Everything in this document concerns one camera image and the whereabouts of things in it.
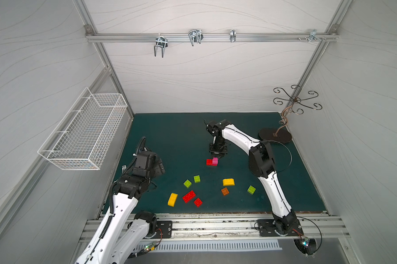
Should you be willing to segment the pink lego brick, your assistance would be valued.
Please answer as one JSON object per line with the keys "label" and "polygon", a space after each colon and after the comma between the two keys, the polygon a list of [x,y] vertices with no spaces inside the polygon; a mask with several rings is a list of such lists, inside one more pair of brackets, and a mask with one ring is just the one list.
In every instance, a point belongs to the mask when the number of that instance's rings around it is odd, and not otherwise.
{"label": "pink lego brick", "polygon": [[217,157],[214,157],[213,159],[212,159],[212,165],[214,165],[214,166],[217,166],[218,165],[218,158]]}

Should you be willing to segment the yellow curved lego brick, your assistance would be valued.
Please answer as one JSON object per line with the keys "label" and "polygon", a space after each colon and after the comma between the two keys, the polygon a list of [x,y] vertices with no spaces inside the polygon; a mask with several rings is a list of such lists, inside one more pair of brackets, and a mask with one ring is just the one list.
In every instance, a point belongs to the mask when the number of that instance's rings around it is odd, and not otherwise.
{"label": "yellow curved lego brick", "polygon": [[234,186],[235,185],[235,180],[232,178],[227,178],[223,179],[223,186],[228,187],[228,186]]}

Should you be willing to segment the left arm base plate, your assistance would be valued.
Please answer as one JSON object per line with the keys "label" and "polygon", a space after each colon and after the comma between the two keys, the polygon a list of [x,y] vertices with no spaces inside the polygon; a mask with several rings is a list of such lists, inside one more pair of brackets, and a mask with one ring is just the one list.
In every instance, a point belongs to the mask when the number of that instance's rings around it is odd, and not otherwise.
{"label": "left arm base plate", "polygon": [[173,222],[172,221],[157,221],[157,226],[155,229],[154,236],[152,239],[169,239],[172,237],[172,228]]}

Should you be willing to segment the orange lego brick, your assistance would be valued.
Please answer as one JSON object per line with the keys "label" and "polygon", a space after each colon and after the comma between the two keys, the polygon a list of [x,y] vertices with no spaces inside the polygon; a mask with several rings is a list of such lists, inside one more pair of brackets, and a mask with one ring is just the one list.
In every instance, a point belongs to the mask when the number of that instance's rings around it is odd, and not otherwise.
{"label": "orange lego brick", "polygon": [[222,193],[224,196],[228,195],[228,194],[229,194],[228,188],[223,188],[223,189],[221,190],[221,193]]}

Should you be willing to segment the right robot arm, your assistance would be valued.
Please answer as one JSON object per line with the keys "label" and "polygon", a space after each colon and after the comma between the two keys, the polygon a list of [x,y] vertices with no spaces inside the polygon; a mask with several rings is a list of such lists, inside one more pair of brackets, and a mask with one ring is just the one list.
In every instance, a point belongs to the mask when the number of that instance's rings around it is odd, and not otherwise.
{"label": "right robot arm", "polygon": [[227,120],[211,121],[205,125],[207,132],[213,137],[209,144],[212,157],[220,159],[227,154],[227,141],[243,150],[248,155],[249,170],[262,183],[269,198],[276,233],[286,236],[292,232],[298,219],[278,180],[271,143],[247,135]]}

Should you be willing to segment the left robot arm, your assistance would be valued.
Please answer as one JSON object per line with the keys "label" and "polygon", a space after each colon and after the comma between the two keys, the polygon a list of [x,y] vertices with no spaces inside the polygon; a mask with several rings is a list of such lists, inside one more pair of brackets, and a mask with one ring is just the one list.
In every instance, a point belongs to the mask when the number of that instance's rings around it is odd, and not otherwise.
{"label": "left robot arm", "polygon": [[108,191],[108,211],[77,264],[123,264],[134,254],[143,238],[151,238],[157,230],[154,213],[140,211],[131,224],[127,220],[143,194],[155,189],[154,178],[165,173],[162,159],[146,145],[142,137],[133,160],[123,169]]}

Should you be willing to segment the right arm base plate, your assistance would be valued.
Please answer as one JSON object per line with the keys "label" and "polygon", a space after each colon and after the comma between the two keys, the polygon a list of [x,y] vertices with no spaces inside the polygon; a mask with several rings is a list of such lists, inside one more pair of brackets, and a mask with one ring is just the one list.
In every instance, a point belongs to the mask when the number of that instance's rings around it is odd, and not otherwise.
{"label": "right arm base plate", "polygon": [[260,237],[299,237],[304,235],[302,226],[297,220],[287,231],[279,231],[273,219],[260,219],[254,223],[254,229]]}

